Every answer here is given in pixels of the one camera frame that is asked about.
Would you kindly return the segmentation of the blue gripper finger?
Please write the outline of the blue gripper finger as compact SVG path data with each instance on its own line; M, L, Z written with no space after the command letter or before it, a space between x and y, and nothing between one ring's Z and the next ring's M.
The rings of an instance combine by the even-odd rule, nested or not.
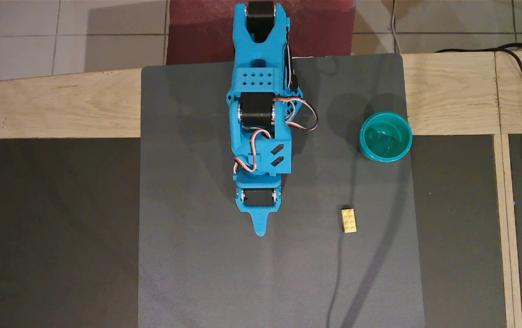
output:
M249 214L252 219L255 234L259 237L265 236L271 211L251 211Z

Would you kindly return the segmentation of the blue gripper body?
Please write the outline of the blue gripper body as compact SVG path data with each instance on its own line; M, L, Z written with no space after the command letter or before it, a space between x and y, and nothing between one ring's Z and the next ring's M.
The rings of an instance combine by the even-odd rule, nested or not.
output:
M243 212L276 212L281 206L281 175L235 175L235 201Z

